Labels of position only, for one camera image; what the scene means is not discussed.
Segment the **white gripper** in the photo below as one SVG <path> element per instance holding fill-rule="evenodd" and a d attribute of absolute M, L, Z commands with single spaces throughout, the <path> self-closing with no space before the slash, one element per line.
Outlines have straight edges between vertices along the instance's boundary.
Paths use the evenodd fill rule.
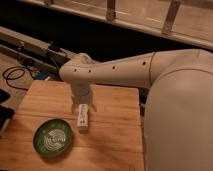
<path fill-rule="evenodd" d="M 97 112 L 97 108 L 92 100 L 92 91 L 89 84 L 72 84 L 72 100 L 75 104 L 71 105 L 72 113 L 78 113 L 78 105 L 79 104 L 87 104 L 89 108 Z"/>

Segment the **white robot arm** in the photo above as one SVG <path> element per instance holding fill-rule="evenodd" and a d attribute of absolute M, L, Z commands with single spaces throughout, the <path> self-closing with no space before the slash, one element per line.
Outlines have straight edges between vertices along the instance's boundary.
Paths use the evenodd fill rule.
<path fill-rule="evenodd" d="M 144 116 L 145 171 L 213 171 L 213 53 L 151 52 L 98 62 L 79 53 L 60 68 L 74 102 L 92 84 L 149 90 Z"/>

